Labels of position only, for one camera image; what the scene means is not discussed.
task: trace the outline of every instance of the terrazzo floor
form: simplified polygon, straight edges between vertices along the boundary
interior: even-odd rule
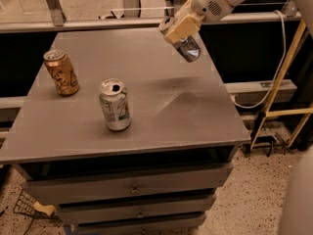
[[[285,140],[289,132],[280,122],[267,123],[262,134],[279,133]],[[224,187],[216,192],[217,200],[207,219],[198,229],[180,229],[153,235],[271,235],[277,234],[286,188],[293,167],[305,152],[276,148],[270,157],[266,149],[245,155],[241,149],[233,158],[234,170]],[[23,178],[11,168],[1,190],[1,235],[23,235],[31,218],[14,213],[22,190]],[[26,234],[69,235],[73,227],[58,220],[35,219]]]

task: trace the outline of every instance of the black wire mesh basket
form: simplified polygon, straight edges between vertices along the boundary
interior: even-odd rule
[[[35,210],[33,208],[35,202],[35,199],[22,190],[14,206],[13,213],[26,215],[36,219],[58,219],[54,213],[49,216],[46,213]]]

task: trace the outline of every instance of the soda can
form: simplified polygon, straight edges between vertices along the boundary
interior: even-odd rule
[[[119,79],[111,78],[103,81],[99,90],[99,101],[107,127],[116,131],[127,128],[131,120],[124,83]]]
[[[45,53],[43,58],[60,95],[69,96],[78,91],[77,76],[67,53],[55,49]]]

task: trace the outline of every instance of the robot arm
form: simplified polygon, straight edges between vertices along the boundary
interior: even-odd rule
[[[182,52],[189,52],[188,50],[181,51],[182,48],[186,47],[182,46],[181,42],[186,42],[186,39],[187,44],[185,45],[188,45],[186,48],[192,46],[192,52],[195,53],[196,43],[192,42],[189,37],[200,30],[202,20],[206,18],[208,22],[217,22],[232,13],[234,8],[243,1],[245,0],[188,0],[173,18],[163,20],[159,25],[159,30],[164,39],[181,54]],[[313,0],[295,0],[295,2],[313,35],[313,16],[311,16],[313,15]]]

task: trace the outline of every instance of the table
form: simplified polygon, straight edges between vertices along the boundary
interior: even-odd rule
[[[248,132],[205,51],[186,63],[157,28],[61,32],[80,89],[57,94],[43,66],[0,151],[23,188],[77,232],[197,227]],[[131,125],[106,128],[100,83],[122,80]]]

